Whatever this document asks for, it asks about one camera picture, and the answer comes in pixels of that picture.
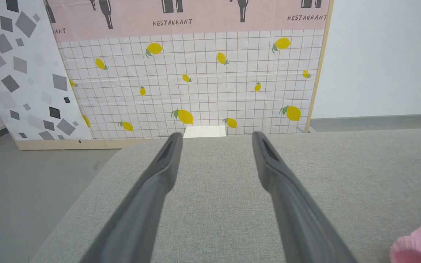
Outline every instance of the wooden frame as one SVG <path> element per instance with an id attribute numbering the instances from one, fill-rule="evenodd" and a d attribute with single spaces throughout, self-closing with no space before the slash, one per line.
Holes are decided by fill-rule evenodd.
<path id="1" fill-rule="evenodd" d="M 326 49 L 327 35 L 329 34 L 329 26 L 331 24 L 332 10 L 334 0 L 329 1 L 329 9 L 327 11 L 326 27 L 324 28 L 323 43 L 321 47 L 321 56 L 319 57 L 318 70 L 316 72 L 316 80 L 314 81 L 313 96 L 311 97 L 310 111 L 306 121 L 305 133 L 308 132 L 313 112 L 316 91 L 318 90 L 319 77 L 321 75 L 321 67 L 324 59 L 324 51 Z M 142 143 L 147 140 L 13 140 L 19 150 L 82 150 L 82 149 L 122 149 L 136 143 Z"/>

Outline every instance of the lemon print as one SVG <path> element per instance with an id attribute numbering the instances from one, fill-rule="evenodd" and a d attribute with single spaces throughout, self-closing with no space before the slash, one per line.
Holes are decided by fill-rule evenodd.
<path id="1" fill-rule="evenodd" d="M 183 74 L 183 80 L 186 82 L 191 82 L 193 81 L 192 79 L 190 79 L 186 74 Z"/>
<path id="2" fill-rule="evenodd" d="M 89 127 L 90 128 L 90 121 L 89 121 L 89 118 L 87 118 L 87 116 L 85 116 L 85 115 L 82 115 L 83 117 L 84 117 L 84 120 L 86 121 L 86 123 L 87 123 L 87 127 Z"/>
<path id="3" fill-rule="evenodd" d="M 311 78 L 311 74 L 307 70 L 303 70 L 303 76 L 305 78 Z"/>
<path id="4" fill-rule="evenodd" d="M 75 88 L 78 85 L 76 83 L 74 83 L 72 80 L 69 80 L 69 84 L 71 85 L 71 87 Z"/>
<path id="5" fill-rule="evenodd" d="M 254 87 L 254 91 L 258 92 L 261 90 L 261 83 L 256 82 L 256 86 Z"/>
<path id="6" fill-rule="evenodd" d="M 228 65 L 230 63 L 228 59 L 225 58 L 225 55 L 221 52 L 217 54 L 217 61 L 220 62 L 222 65 Z"/>
<path id="7" fill-rule="evenodd" d="M 227 123 L 230 128 L 234 128 L 234 129 L 236 129 L 238 125 L 237 121 L 232 118 L 224 119 L 222 122 Z"/>
<path id="8" fill-rule="evenodd" d="M 191 113 L 185 110 L 174 110 L 172 111 L 172 116 L 175 116 L 175 118 L 179 118 L 180 121 L 184 124 L 193 124 L 193 116 L 191 115 Z"/>
<path id="9" fill-rule="evenodd" d="M 129 130 L 130 132 L 133 130 L 132 125 L 129 122 L 119 122 L 118 126 L 123 127 L 124 130 Z"/>
<path id="10" fill-rule="evenodd" d="M 98 68 L 103 69 L 103 70 L 107 70 L 108 66 L 105 65 L 105 63 L 103 63 L 103 61 L 99 58 L 95 59 L 95 64 L 97 65 Z"/>
<path id="11" fill-rule="evenodd" d="M 286 106 L 279 110 L 279 112 L 282 111 L 282 115 L 287 113 L 287 118 L 291 121 L 299 121 L 301 117 L 301 111 L 299 108 L 295 106 Z"/>
<path id="12" fill-rule="evenodd" d="M 275 53 L 274 51 L 278 51 L 278 49 L 286 49 L 290 44 L 291 42 L 287 37 L 282 37 L 274 43 L 274 46 L 272 46 L 272 53 Z"/>
<path id="13" fill-rule="evenodd" d="M 151 43 L 145 50 L 145 56 L 149 58 L 152 54 L 157 55 L 162 52 L 163 47 L 159 43 Z"/>

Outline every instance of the gray floor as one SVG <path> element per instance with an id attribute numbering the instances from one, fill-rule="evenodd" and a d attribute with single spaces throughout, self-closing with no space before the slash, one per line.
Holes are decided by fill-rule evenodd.
<path id="1" fill-rule="evenodd" d="M 317 133 L 353 132 L 356 130 L 419 129 L 421 128 L 421 115 L 312 119 L 310 127 Z"/>
<path id="2" fill-rule="evenodd" d="M 0 263 L 27 263 L 117 151 L 19 151 L 1 137 Z"/>

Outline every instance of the gray fabric surface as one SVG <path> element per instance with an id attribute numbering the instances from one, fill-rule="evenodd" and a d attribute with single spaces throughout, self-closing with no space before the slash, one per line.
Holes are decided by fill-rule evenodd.
<path id="1" fill-rule="evenodd" d="M 268 135 L 359 262 L 388 262 L 421 225 L 421 129 Z M 78 262 L 165 140 L 119 151 L 66 213 L 32 263 Z M 184 140 L 153 262 L 284 262 L 251 136 Z"/>

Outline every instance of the grid pattern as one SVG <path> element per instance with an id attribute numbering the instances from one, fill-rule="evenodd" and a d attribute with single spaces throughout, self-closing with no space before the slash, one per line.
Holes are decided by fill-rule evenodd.
<path id="1" fill-rule="evenodd" d="M 187 110 L 194 125 L 238 122 L 228 135 L 304 132 L 324 30 L 276 30 L 151 35 L 58 43 L 81 112 L 94 138 L 160 138 L 184 132 L 186 124 L 171 116 Z M 281 37 L 289 48 L 271 52 Z M 150 43 L 159 55 L 147 58 Z M 228 65 L 217 62 L 222 52 Z M 108 70 L 101 70 L 95 59 Z M 308 70 L 310 78 L 303 76 Z M 185 82 L 182 75 L 192 78 Z M 261 90 L 254 91 L 256 82 Z M 140 86 L 146 89 L 141 96 Z M 301 110 L 299 121 L 279 113 L 285 106 Z M 134 131 L 118 126 L 126 121 Z"/>

